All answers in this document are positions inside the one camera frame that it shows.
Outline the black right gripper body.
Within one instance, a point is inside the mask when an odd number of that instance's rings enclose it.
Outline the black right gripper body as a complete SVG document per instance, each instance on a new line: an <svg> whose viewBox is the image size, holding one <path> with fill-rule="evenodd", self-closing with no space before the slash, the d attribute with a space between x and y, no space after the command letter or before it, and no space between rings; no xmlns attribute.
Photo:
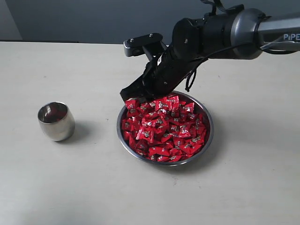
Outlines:
<svg viewBox="0 0 300 225"><path fill-rule="evenodd" d="M148 63L142 75L142 82L146 94L162 98L170 94L183 79L193 71L197 63L179 58L173 45L167 47L159 59Z"/></svg>

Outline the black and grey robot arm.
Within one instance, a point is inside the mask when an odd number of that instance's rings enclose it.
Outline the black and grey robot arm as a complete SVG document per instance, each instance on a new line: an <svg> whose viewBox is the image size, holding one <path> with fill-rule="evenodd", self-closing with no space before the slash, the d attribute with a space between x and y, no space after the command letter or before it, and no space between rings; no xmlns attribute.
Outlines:
<svg viewBox="0 0 300 225"><path fill-rule="evenodd" d="M124 42L128 57L146 55L144 72L120 96L153 100L169 95L182 81L189 91L197 68L209 59L252 60L261 53L285 55L300 49L300 15L267 16L258 9L237 6L224 14L184 18L165 45L159 33Z"/></svg>

